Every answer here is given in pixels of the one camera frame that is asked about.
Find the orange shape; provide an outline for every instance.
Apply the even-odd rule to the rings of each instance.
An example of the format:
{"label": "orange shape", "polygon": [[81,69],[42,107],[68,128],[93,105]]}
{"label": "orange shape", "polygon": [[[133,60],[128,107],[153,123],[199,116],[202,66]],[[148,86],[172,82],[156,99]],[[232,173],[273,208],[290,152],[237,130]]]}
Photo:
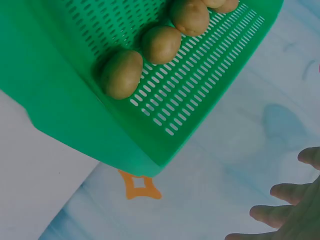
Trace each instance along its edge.
{"label": "orange shape", "polygon": [[[127,199],[134,199],[136,197],[149,197],[153,199],[161,199],[161,192],[155,187],[151,177],[134,176],[127,172],[118,170],[121,174],[124,184]],[[145,187],[135,187],[134,178],[143,179]]]}

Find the hand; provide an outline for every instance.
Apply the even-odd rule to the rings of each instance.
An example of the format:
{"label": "hand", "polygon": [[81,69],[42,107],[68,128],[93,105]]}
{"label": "hand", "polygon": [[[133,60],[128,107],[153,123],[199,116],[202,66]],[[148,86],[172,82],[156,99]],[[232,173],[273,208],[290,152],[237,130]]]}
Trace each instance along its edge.
{"label": "hand", "polygon": [[[303,150],[298,160],[320,170],[320,147]],[[270,194],[291,205],[254,206],[250,216],[278,230],[261,234],[233,233],[225,240],[320,240],[320,176],[313,183],[275,185]]]}

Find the small potato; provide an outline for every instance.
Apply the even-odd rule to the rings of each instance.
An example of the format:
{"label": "small potato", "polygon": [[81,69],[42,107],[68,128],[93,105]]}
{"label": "small potato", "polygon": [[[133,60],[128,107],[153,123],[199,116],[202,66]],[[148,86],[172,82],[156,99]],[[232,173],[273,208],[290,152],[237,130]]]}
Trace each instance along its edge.
{"label": "small potato", "polygon": [[102,76],[103,91],[108,96],[122,100],[137,89],[143,69],[143,58],[137,51],[122,50],[106,64]]}
{"label": "small potato", "polygon": [[170,11],[173,25],[184,35],[195,37],[209,26],[207,6],[201,0],[176,0]]}
{"label": "small potato", "polygon": [[202,2],[208,7],[212,9],[216,9],[221,7],[226,3],[226,0],[202,0]]}
{"label": "small potato", "polygon": [[238,5],[239,0],[226,0],[222,6],[215,8],[214,11],[220,14],[227,14],[236,10]]}
{"label": "small potato", "polygon": [[171,62],[181,45],[181,33],[171,26],[156,26],[142,38],[142,54],[152,64]]}

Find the white surface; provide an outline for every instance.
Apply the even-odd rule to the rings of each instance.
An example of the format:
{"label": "white surface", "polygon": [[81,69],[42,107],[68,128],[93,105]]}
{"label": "white surface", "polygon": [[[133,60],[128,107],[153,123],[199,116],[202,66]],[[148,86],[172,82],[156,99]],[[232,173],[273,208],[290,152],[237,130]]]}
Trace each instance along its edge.
{"label": "white surface", "polygon": [[0,91],[0,239],[35,240],[97,165],[36,130]]}
{"label": "white surface", "polygon": [[297,160],[320,146],[319,0],[286,0],[248,65],[169,166],[163,198],[127,200],[119,173],[98,165],[41,240],[223,240],[269,227],[249,217],[273,184],[319,173]]}

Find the green plastic basket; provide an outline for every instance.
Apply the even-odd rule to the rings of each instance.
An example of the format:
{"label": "green plastic basket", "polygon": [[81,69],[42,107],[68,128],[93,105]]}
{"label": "green plastic basket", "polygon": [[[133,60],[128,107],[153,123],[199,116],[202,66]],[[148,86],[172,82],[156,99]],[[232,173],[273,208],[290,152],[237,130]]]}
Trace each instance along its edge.
{"label": "green plastic basket", "polygon": [[[168,22],[170,2],[2,1],[0,13],[7,22],[1,24],[9,36],[0,40],[7,54],[1,89],[46,134],[103,163],[153,177],[218,102],[283,4],[241,0],[229,14],[210,10],[207,31],[183,35],[172,62],[144,61],[130,98],[106,97],[96,75],[105,57],[119,47],[139,50],[145,29]],[[20,71],[15,70],[17,59]]]}

